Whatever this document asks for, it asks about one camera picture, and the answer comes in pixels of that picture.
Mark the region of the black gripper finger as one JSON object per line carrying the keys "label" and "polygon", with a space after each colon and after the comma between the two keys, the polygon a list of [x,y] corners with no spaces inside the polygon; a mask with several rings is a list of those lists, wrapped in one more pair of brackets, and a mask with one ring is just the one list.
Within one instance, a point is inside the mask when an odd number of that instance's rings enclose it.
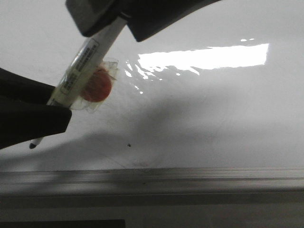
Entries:
{"label": "black gripper finger", "polygon": [[48,106],[54,86],[0,70],[0,147],[63,133],[72,112]]}
{"label": "black gripper finger", "polygon": [[215,0],[67,0],[66,8],[84,37],[93,36],[121,17],[141,42],[213,3]]}

